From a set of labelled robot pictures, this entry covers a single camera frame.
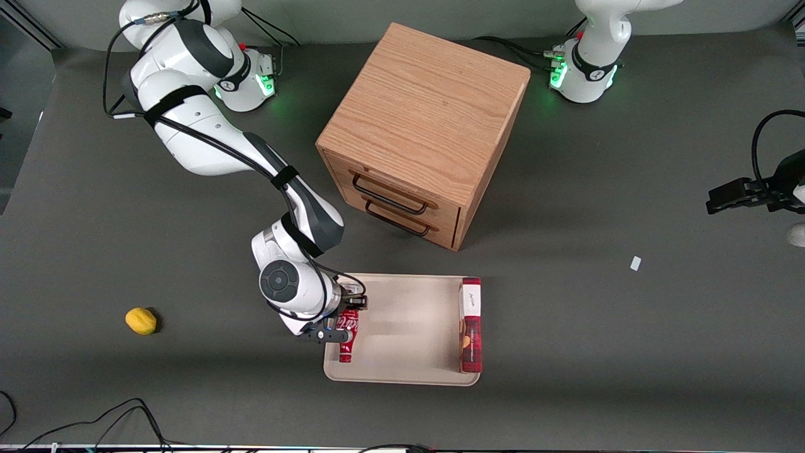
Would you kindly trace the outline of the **right gripper with bracket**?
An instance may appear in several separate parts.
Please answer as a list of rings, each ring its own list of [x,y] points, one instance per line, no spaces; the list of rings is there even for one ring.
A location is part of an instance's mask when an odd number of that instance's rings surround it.
[[[339,316],[348,310],[366,310],[367,308],[368,296],[365,293],[344,294],[338,306],[334,302],[330,303],[316,316],[297,315],[296,321],[299,326],[294,327],[294,333],[302,340],[319,344],[325,344],[325,342],[345,344],[354,340],[354,332],[346,324],[344,326],[339,324]]]

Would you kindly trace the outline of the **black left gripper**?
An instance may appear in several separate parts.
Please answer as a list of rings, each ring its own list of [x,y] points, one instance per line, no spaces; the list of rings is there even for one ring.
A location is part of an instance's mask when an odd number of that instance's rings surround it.
[[[706,209],[709,215],[723,210],[748,206],[765,207],[768,212],[779,210],[804,215],[804,151],[784,158],[768,178],[752,180],[738,178],[708,192]]]

